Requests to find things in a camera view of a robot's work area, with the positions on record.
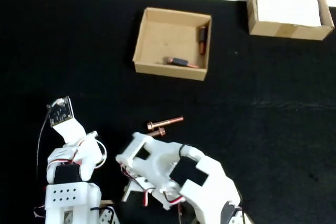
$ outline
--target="open cardboard box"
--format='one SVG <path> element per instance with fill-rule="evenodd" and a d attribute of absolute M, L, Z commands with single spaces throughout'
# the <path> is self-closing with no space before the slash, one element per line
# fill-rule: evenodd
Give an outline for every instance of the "open cardboard box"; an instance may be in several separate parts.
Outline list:
<path fill-rule="evenodd" d="M 251 35 L 323 40 L 334 30 L 334 23 L 326 0 L 317 0 L 320 26 L 304 26 L 278 22 L 260 21 L 257 0 L 247 1 L 248 27 Z"/>
<path fill-rule="evenodd" d="M 203 81 L 209 61 L 210 15 L 146 8 L 134 52 L 136 72 Z M 207 26 L 205 54 L 199 53 L 198 28 Z M 199 69 L 167 64 L 168 57 L 187 60 Z"/>

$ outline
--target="black tablecloth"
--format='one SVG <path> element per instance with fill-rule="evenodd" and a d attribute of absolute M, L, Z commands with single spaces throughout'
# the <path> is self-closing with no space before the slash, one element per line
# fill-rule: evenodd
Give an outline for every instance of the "black tablecloth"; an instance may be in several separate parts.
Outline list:
<path fill-rule="evenodd" d="M 37 136 L 46 104 L 66 95 L 77 120 L 108 148 L 92 181 L 118 203 L 122 223 L 177 223 L 176 209 L 165 211 L 153 198 L 143 208 L 141 194 L 119 204 L 127 179 L 114 157 L 132 132 L 146 132 L 146 121 L 179 115 L 185 121 L 167 127 L 162 140 L 219 160 L 256 224 L 334 223 L 336 33 L 323 42 L 250 36 L 243 2 L 0 3 L 3 223 L 27 221 L 43 204 L 46 158 L 62 139 L 44 131 L 37 186 Z M 148 6 L 212 15 L 204 82 L 135 73 L 131 60 Z"/>

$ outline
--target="cable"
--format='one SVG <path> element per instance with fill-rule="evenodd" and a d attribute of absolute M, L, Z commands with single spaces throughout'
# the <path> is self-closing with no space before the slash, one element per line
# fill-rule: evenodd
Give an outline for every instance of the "cable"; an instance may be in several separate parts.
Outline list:
<path fill-rule="evenodd" d="M 36 146 L 36 183 L 38 183 L 38 157 L 39 157 L 39 152 L 40 152 L 40 143 L 41 143 L 41 137 L 42 137 L 42 132 L 43 132 L 43 129 L 44 127 L 46 126 L 46 123 L 48 121 L 48 118 L 52 112 L 52 109 L 53 107 L 57 104 L 57 103 L 62 103 L 64 102 L 64 99 L 63 98 L 59 98 L 59 99 L 56 99 L 54 102 L 52 102 L 52 104 L 48 107 L 48 111 L 47 111 L 47 114 L 46 114 L 46 117 L 44 118 L 44 121 L 43 121 L 43 124 L 42 124 L 42 127 L 40 129 L 40 132 L 38 134 L 38 140 L 37 140 L 37 146 Z"/>
<path fill-rule="evenodd" d="M 113 217 L 114 217 L 114 209 L 110 208 L 109 206 L 105 206 L 105 207 L 91 207 L 90 208 L 90 211 L 93 211 L 93 210 L 109 210 L 112 212 L 112 216 L 111 216 L 111 219 L 109 220 L 109 224 L 112 224 L 112 220 L 113 220 Z"/>
<path fill-rule="evenodd" d="M 238 190 L 238 194 L 239 194 L 239 197 L 240 197 L 240 201 L 242 203 L 242 206 L 238 207 L 238 209 L 242 211 L 241 216 L 243 218 L 243 224 L 246 224 L 246 222 L 245 222 L 245 212 L 244 212 L 244 209 L 243 209 L 243 196 L 242 196 L 242 194 L 240 193 L 239 190 Z"/>
<path fill-rule="evenodd" d="M 182 144 L 181 147 L 180 147 L 180 149 L 178 149 L 178 152 L 179 152 L 179 153 L 178 153 L 178 154 L 179 154 L 178 156 L 179 156 L 180 158 L 182 157 L 182 155 L 181 155 L 181 150 L 182 150 L 182 148 L 185 147 L 185 146 L 186 146 L 186 144 Z"/>
<path fill-rule="evenodd" d="M 125 168 L 122 166 L 122 164 L 120 165 L 120 169 L 121 172 L 123 173 L 123 175 L 125 175 L 127 178 L 131 179 L 132 181 L 134 181 L 138 186 L 141 187 L 142 190 L 146 191 L 146 189 L 134 178 L 132 177 L 126 170 Z"/>
<path fill-rule="evenodd" d="M 179 202 L 178 204 L 177 204 L 177 214 L 178 214 L 178 224 L 183 224 L 183 220 L 182 220 L 182 207 L 181 207 L 181 203 Z"/>
<path fill-rule="evenodd" d="M 143 192 L 143 199 L 142 199 L 142 205 L 144 207 L 148 206 L 148 191 L 150 189 L 155 189 L 155 187 L 150 187 L 148 189 L 146 189 L 144 192 Z"/>
<path fill-rule="evenodd" d="M 39 215 L 39 214 L 36 213 L 36 209 L 42 208 L 42 207 L 44 207 L 44 205 L 42 205 L 40 207 L 34 207 L 33 213 L 34 213 L 35 218 L 45 218 L 45 216 L 42 216 L 42 215 Z"/>
<path fill-rule="evenodd" d="M 43 129 L 44 129 L 44 127 L 45 127 L 45 125 L 48 121 L 49 115 L 51 113 L 51 108 L 52 107 L 50 107 L 47 111 L 46 117 L 44 118 L 42 127 L 40 129 L 40 133 L 38 135 L 38 141 L 37 141 L 37 147 L 36 147 L 36 181 L 38 181 L 38 156 L 39 156 L 39 152 L 40 152 L 41 136 L 42 136 Z"/>
<path fill-rule="evenodd" d="M 96 139 L 96 141 L 104 149 L 104 153 L 102 154 L 101 162 L 95 167 L 95 169 L 98 169 L 98 168 L 102 167 L 103 164 L 105 164 L 105 162 L 106 162 L 106 159 L 107 159 L 107 150 L 106 150 L 105 145 L 103 145 L 103 143 L 101 141 L 99 141 L 97 139 Z"/>
<path fill-rule="evenodd" d="M 245 212 L 244 212 L 243 208 L 242 208 L 242 213 L 241 213 L 241 215 L 242 215 L 242 217 L 243 217 L 243 224 L 246 224 L 246 223 L 245 223 Z"/>
<path fill-rule="evenodd" d="M 184 199 L 183 196 L 179 196 L 179 197 L 177 197 L 176 199 L 169 200 L 169 199 L 167 198 L 167 194 L 166 194 L 165 191 L 163 192 L 163 195 L 164 195 L 164 198 L 165 198 L 170 204 L 177 204 L 177 203 L 181 202 L 181 201 Z"/>

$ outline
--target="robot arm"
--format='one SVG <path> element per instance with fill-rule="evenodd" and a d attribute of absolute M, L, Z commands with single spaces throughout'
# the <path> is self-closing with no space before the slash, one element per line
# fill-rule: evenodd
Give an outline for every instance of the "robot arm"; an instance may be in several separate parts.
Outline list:
<path fill-rule="evenodd" d="M 49 119 L 65 144 L 48 157 L 45 223 L 119 224 L 113 207 L 99 207 L 100 188 L 87 182 L 94 169 L 101 167 L 107 158 L 106 148 L 96 139 L 98 133 L 86 134 L 74 118 L 69 97 L 57 99 L 50 106 Z"/>
<path fill-rule="evenodd" d="M 149 155 L 141 158 L 143 149 Z M 116 160 L 131 178 L 124 201 L 133 190 L 152 188 L 149 192 L 167 210 L 178 202 L 189 202 L 201 224 L 251 223 L 247 217 L 243 221 L 238 190 L 221 164 L 194 147 L 134 133 Z"/>

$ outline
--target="screw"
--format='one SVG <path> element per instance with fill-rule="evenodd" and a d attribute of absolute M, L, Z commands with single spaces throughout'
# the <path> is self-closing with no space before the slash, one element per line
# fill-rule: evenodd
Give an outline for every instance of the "screw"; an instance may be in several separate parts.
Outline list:
<path fill-rule="evenodd" d="M 157 131 L 147 133 L 146 135 L 154 137 L 154 136 L 164 136 L 165 134 L 166 134 L 166 131 L 164 130 L 164 128 L 159 127 Z"/>
<path fill-rule="evenodd" d="M 157 127 L 165 126 L 165 125 L 172 124 L 172 123 L 177 123 L 183 120 L 184 120 L 183 116 L 179 116 L 177 118 L 173 118 L 173 119 L 169 119 L 169 120 L 165 120 L 161 122 L 156 122 L 156 123 L 149 122 L 147 124 L 147 129 L 149 131 L 153 131 Z"/>

